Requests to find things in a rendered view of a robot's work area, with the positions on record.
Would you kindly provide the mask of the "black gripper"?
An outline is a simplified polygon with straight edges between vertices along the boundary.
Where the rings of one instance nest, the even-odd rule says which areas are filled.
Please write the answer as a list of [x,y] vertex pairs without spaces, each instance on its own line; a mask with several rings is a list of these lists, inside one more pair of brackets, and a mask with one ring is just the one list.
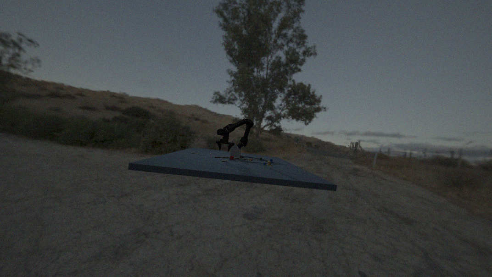
[[[229,140],[229,137],[223,136],[223,139],[226,139],[226,138],[227,138],[227,141],[228,141]],[[220,151],[221,150],[222,143],[220,143],[220,141],[218,141],[218,140],[216,141],[216,143],[218,144],[219,151]],[[231,143],[231,142],[227,142],[227,143],[225,142],[224,144],[228,144],[228,152],[229,152],[230,148],[234,145],[234,143]]]

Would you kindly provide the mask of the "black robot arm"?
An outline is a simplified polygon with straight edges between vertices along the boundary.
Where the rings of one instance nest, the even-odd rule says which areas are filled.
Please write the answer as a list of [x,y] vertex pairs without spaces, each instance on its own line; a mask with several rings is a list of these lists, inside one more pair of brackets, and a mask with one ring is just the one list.
[[[225,126],[223,129],[218,129],[217,130],[217,135],[221,135],[221,136],[229,136],[229,133],[231,133],[232,131],[235,130],[235,128],[243,125],[243,124],[246,124],[246,130],[245,130],[245,133],[244,133],[244,136],[241,137],[241,140],[240,140],[240,143],[237,144],[237,146],[239,147],[239,149],[242,147],[242,146],[246,146],[247,142],[248,142],[248,134],[250,133],[250,129],[253,127],[253,122],[250,120],[250,119],[242,119],[241,121],[239,122],[236,122],[234,124],[228,124],[227,126]],[[226,130],[227,129],[227,130]],[[226,139],[220,139],[220,143],[227,143],[227,138]]]

